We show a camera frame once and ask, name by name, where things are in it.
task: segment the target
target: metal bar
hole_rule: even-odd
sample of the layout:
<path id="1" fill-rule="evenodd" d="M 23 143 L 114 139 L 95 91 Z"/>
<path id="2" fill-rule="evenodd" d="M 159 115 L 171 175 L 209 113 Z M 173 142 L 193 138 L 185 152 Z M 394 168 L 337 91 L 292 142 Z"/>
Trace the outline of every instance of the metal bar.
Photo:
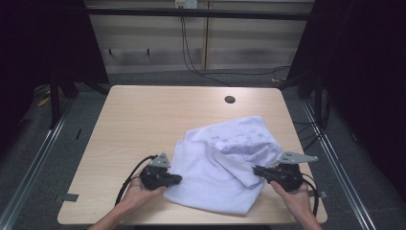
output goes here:
<path id="1" fill-rule="evenodd" d="M 270 11 L 220 11 L 196 9 L 159 9 L 159 8 L 120 8 L 95 7 L 62 8 L 62 7 L 30 7 L 30 10 L 57 13 L 86 13 L 94 15 L 139 15 L 139 16 L 177 16 L 177 17 L 213 17 L 213 18 L 246 18 L 298 20 L 326 19 L 333 15 L 315 15 L 304 12 L 270 12 Z"/>
<path id="2" fill-rule="evenodd" d="M 304 102 L 303 106 L 307 118 L 311 123 L 313 123 L 314 131 L 319 136 L 320 144 L 325 151 L 327 159 L 331 167 L 333 168 L 334 173 L 337 176 L 337 179 L 340 182 L 341 187 L 343 188 L 344 193 L 346 194 L 346 197 L 350 202 L 350 206 L 354 214 L 358 218 L 359 223 L 361 224 L 361 227 L 366 230 L 375 230 L 376 227 L 373 224 L 372 218 L 360 196 L 355 191 L 355 188 L 353 187 L 350 178 L 348 177 L 343 165 L 341 164 L 340 159 L 338 158 L 332 144 L 329 142 L 326 134 L 316 124 L 313 108 L 311 107 L 309 102 Z"/>
<path id="3" fill-rule="evenodd" d="M 41 148 L 39 149 L 36 157 L 31 164 L 30 168 L 27 170 L 23 180 L 18 186 L 16 192 L 12 196 L 11 200 L 7 204 L 4 212 L 0 217 L 0 229 L 1 230 L 10 230 L 15 223 L 15 220 L 18 217 L 36 179 L 38 178 L 43 165 L 51 151 L 54 142 L 59 135 L 63 124 L 65 123 L 66 115 L 68 114 L 74 100 L 69 100 L 68 104 L 65 107 L 65 110 L 60 117 L 59 122 L 56 124 L 54 129 L 50 129 L 42 143 Z"/>

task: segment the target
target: wooden table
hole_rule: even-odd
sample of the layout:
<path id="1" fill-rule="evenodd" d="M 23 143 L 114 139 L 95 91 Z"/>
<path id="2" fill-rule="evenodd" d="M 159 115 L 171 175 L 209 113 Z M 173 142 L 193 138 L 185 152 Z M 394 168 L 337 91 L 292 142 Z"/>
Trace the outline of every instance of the wooden table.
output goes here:
<path id="1" fill-rule="evenodd" d="M 234 103 L 225 97 L 233 96 Z M 261 116 L 284 150 L 303 152 L 282 93 L 270 88 L 114 86 L 110 90 L 69 194 L 58 215 L 61 224 L 94 223 L 113 208 L 123 182 L 146 156 L 173 157 L 187 130 L 231 119 Z M 303 173 L 311 174 L 307 164 Z M 327 220 L 323 202 L 318 220 Z M 123 224 L 272 224 L 295 222 L 282 199 L 265 184 L 245 217 L 215 214 L 153 199 Z"/>

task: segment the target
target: hand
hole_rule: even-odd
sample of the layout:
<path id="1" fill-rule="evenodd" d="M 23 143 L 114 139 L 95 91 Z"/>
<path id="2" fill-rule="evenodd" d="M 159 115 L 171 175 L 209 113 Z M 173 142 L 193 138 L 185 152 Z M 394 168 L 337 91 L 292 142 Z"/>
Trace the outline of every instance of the hand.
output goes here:
<path id="1" fill-rule="evenodd" d="M 303 229 L 322 229 L 311 213 L 307 184 L 302 183 L 301 187 L 292 193 L 287 193 L 276 181 L 271 181 L 270 184 L 275 192 L 282 197 L 287 209 Z"/>
<path id="2" fill-rule="evenodd" d="M 162 195 L 167 187 L 163 186 L 156 190 L 146 189 L 138 176 L 135 176 L 129 183 L 125 195 L 118 205 L 124 206 L 128 212 L 134 211 L 153 197 Z"/>
<path id="3" fill-rule="evenodd" d="M 159 187 L 150 191 L 144 188 L 139 177 L 134 177 L 129 183 L 123 199 L 101 220 L 92 225 L 89 230 L 110 230 L 130 212 L 135 211 L 153 197 L 162 195 L 167 187 Z"/>

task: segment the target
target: white cloth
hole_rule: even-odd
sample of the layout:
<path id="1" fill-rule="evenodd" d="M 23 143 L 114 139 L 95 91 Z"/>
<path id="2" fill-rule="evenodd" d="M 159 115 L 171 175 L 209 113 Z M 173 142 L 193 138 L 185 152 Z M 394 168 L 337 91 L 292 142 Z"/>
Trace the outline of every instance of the white cloth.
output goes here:
<path id="1" fill-rule="evenodd" d="M 281 154 L 259 116 L 189 130 L 176 143 L 170 168 L 183 179 L 164 196 L 185 206 L 246 215 L 263 187 L 253 166 L 271 166 Z"/>

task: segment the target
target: black cable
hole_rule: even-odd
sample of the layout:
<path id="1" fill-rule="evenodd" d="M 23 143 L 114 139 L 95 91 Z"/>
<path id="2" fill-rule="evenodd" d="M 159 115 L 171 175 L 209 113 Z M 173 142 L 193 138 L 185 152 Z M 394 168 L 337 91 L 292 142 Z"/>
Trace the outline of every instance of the black cable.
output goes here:
<path id="1" fill-rule="evenodd" d="M 122 188 L 119 191 L 119 194 L 117 195 L 117 199 L 116 199 L 116 203 L 114 205 L 117 205 L 118 203 L 120 203 L 120 201 L 122 200 L 124 191 L 126 189 L 126 187 L 128 186 L 129 182 L 131 182 L 132 180 L 132 175 L 138 170 L 138 168 L 140 168 L 140 166 L 146 162 L 148 159 L 154 159 L 155 157 L 157 157 L 158 155 L 151 155 L 148 156 L 146 158 L 144 158 L 140 163 L 138 163 L 138 165 L 134 168 L 134 170 L 131 172 L 131 174 L 129 175 L 129 177 L 126 179 L 126 181 L 123 183 Z"/>
<path id="2" fill-rule="evenodd" d="M 321 136 L 322 134 L 317 135 L 313 141 L 311 141 L 306 147 L 304 147 L 304 151 L 306 151 L 309 147 L 311 147 L 311 145 L 314 144 L 314 142 L 316 142 L 316 140 Z"/>
<path id="3" fill-rule="evenodd" d="M 308 129 L 309 127 L 311 127 L 311 124 L 308 124 L 308 125 L 305 126 L 304 128 L 300 129 L 299 131 L 296 132 L 296 134 L 299 134 L 299 133 L 305 131 L 305 130 Z"/>
<path id="4" fill-rule="evenodd" d="M 314 217 L 317 217 L 317 211 L 319 209 L 319 192 L 317 191 L 316 187 L 313 186 L 308 180 L 303 178 L 304 183 L 306 183 L 310 188 L 313 190 L 314 193 L 314 205 L 313 205 L 313 215 Z"/>
<path id="5" fill-rule="evenodd" d="M 182 24 L 182 53 L 183 53 L 183 60 L 184 60 L 184 62 L 185 62 L 186 67 L 187 67 L 192 73 L 195 73 L 195 74 L 199 75 L 200 77 L 203 77 L 203 78 L 205 78 L 205 79 L 210 79 L 210 80 L 213 80 L 213 81 L 217 81 L 217 82 L 219 82 L 219 83 L 221 83 L 221 84 L 224 84 L 224 85 L 227 85 L 227 86 L 231 87 L 230 84 L 228 84 L 228 83 L 226 83 L 226 82 L 224 82 L 224 81 L 217 80 L 217 79 L 213 79 L 213 78 L 209 78 L 209 77 L 207 77 L 207 76 L 205 76 L 205 75 L 203 75 L 203 74 L 201 74 L 201 73 L 199 73 L 199 72 L 197 71 L 197 69 L 196 69 L 196 68 L 194 67 L 194 65 L 193 65 L 192 58 L 191 58 L 191 54 L 190 54 L 190 52 L 189 52 L 189 44 L 188 44 L 188 39 L 187 39 L 187 37 L 186 37 L 186 25 L 185 25 L 185 18 L 184 18 L 184 17 L 181 17 L 181 24 Z M 191 69 L 191 67 L 189 67 L 188 63 L 186 62 L 185 44 L 186 44 L 186 48 L 187 48 L 189 60 L 190 60 L 190 63 L 191 63 L 191 65 L 192 65 L 193 70 Z"/>
<path id="6" fill-rule="evenodd" d="M 220 82 L 220 83 L 225 84 L 225 85 L 227 85 L 227 86 L 231 86 L 230 84 L 228 84 L 228 83 L 226 83 L 226 82 L 224 82 L 224 81 L 217 80 L 217 79 L 213 79 L 213 78 L 209 78 L 209 77 L 207 77 L 207 76 L 208 76 L 208 75 L 221 75 L 221 74 L 226 74 L 226 75 L 244 75 L 244 76 L 259 76 L 259 75 L 272 74 L 272 75 L 274 75 L 274 78 L 276 78 L 276 76 L 275 76 L 275 73 L 276 73 L 276 72 L 279 72 L 279 71 L 281 71 L 281 70 L 283 70 L 283 69 L 285 69 L 285 68 L 290 67 L 290 65 L 278 66 L 278 67 L 274 68 L 272 71 L 269 71 L 269 72 L 262 72 L 262 73 L 233 73 L 233 72 L 201 73 L 201 72 L 199 72 L 199 71 L 194 67 L 193 62 L 192 62 L 192 57 L 191 57 L 191 54 L 190 54 L 190 51 L 189 51 L 189 43 L 188 43 L 188 39 L 187 39 L 187 35 L 186 35 L 186 24 L 185 24 L 185 18 L 184 18 L 184 17 L 181 17 L 181 24 L 182 24 L 182 52 L 183 52 L 183 60 L 184 60 L 184 62 L 185 62 L 185 65 L 186 65 L 186 67 L 187 67 L 192 73 L 197 74 L 197 75 L 199 75 L 199 76 L 201 76 L 201 77 L 203 77 L 203 78 L 210 79 L 210 80 L 213 80 L 213 81 L 217 81 L 217 82 Z M 187 51 L 187 53 L 188 53 L 188 57 L 189 57 L 189 61 L 190 61 L 190 63 L 191 63 L 192 69 L 191 69 L 191 67 L 189 66 L 189 64 L 188 64 L 187 61 L 186 61 L 185 45 L 186 45 L 186 51 Z"/>

